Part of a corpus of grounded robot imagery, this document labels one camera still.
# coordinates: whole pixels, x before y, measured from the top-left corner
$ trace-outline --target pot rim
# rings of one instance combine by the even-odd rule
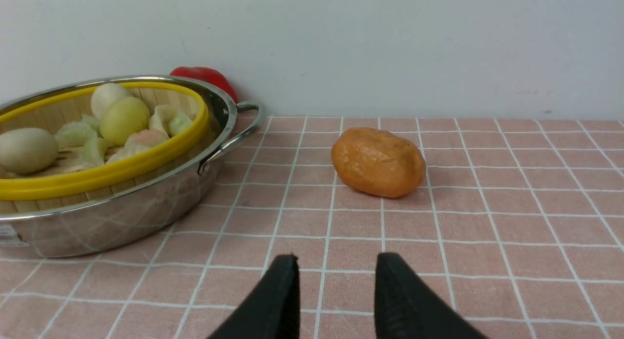
[[[230,136],[232,131],[234,130],[234,125],[236,124],[236,120],[238,118],[238,108],[236,107],[236,103],[228,95],[226,92],[214,86],[212,84],[206,83],[204,81],[189,79],[185,77],[176,77],[171,75],[129,75],[129,76],[120,76],[120,77],[105,77],[100,79],[93,79],[88,81],[80,81],[76,83],[71,83],[69,85],[58,86],[56,88],[50,88],[48,90],[44,90],[42,92],[37,92],[31,95],[27,95],[25,97],[21,97],[0,105],[2,109],[0,110],[0,115],[6,114],[15,110],[16,108],[20,108],[25,106],[32,101],[36,101],[36,98],[46,98],[55,95],[55,93],[62,94],[64,92],[69,92],[73,90],[79,90],[81,88],[89,88],[92,86],[98,86],[103,83],[115,82],[115,83],[127,83],[133,81],[154,81],[158,83],[173,83],[181,86],[193,86],[191,89],[194,89],[199,92],[197,88],[203,88],[204,90],[209,90],[210,92],[219,96],[227,106],[227,122],[221,131],[221,134],[214,140],[214,142],[205,150],[203,150],[200,154],[196,155],[193,159],[187,161],[185,164],[179,166],[178,168],[171,170],[163,175],[160,175],[150,181],[147,181],[141,185],[135,186],[129,190],[125,190],[123,193],[119,195],[115,195],[113,197],[107,197],[106,199],[96,200],[96,201],[87,201],[85,203],[80,203],[71,206],[64,206],[61,208],[54,208],[51,210],[44,210],[40,212],[25,212],[25,213],[11,213],[11,214],[0,214],[0,222],[10,222],[10,221],[18,221],[21,219],[36,219],[38,217],[45,217],[49,215],[56,215],[59,213],[67,213],[74,212],[76,210],[82,210],[85,208],[89,208],[91,206],[100,205],[103,203],[107,203],[109,201],[115,199],[122,199],[123,197],[132,194],[134,192],[138,192],[139,190],[143,190],[148,186],[158,184],[159,182],[169,179],[174,175],[182,172],[183,170],[187,170],[191,166],[197,165],[205,157],[208,157],[210,154],[219,149],[219,147],[226,141],[227,137]]]

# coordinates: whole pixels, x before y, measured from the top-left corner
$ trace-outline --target pot handle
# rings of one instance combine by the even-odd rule
[[[243,101],[237,103],[236,110],[237,112],[256,110],[258,111],[258,114],[256,115],[256,118],[253,120],[251,125],[245,128],[243,132],[240,132],[228,141],[225,141],[225,143],[221,144],[221,146],[214,150],[214,152],[201,159],[201,161],[199,162],[197,174],[201,175],[202,172],[207,172],[210,166],[210,161],[217,159],[218,157],[221,157],[241,146],[247,138],[258,132],[258,130],[260,130],[260,127],[267,120],[267,108],[265,105],[259,103],[258,101]]]

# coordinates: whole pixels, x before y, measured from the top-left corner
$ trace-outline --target pink checkered tablecloth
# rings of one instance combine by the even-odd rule
[[[341,184],[330,147],[350,126],[417,143],[426,183],[403,199]],[[372,339],[386,250],[493,339],[624,338],[622,122],[271,117],[265,128],[172,228],[76,259],[0,252],[0,337],[202,339],[275,255],[294,252],[301,337]]]

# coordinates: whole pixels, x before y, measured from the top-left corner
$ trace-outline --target red bell pepper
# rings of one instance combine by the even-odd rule
[[[230,97],[234,100],[235,103],[238,103],[238,97],[236,96],[236,92],[234,88],[230,85],[225,76],[212,68],[208,67],[178,67],[175,70],[171,71],[169,75],[177,76],[177,77],[186,77],[197,79],[200,81],[205,81],[206,83],[210,83],[214,86],[217,86],[224,92],[226,92]]]

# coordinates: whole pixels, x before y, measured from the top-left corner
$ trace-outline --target pink dumpling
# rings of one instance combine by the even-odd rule
[[[145,145],[153,148],[156,145],[167,141],[169,137],[159,130],[146,129],[141,132],[131,134],[125,145]]]

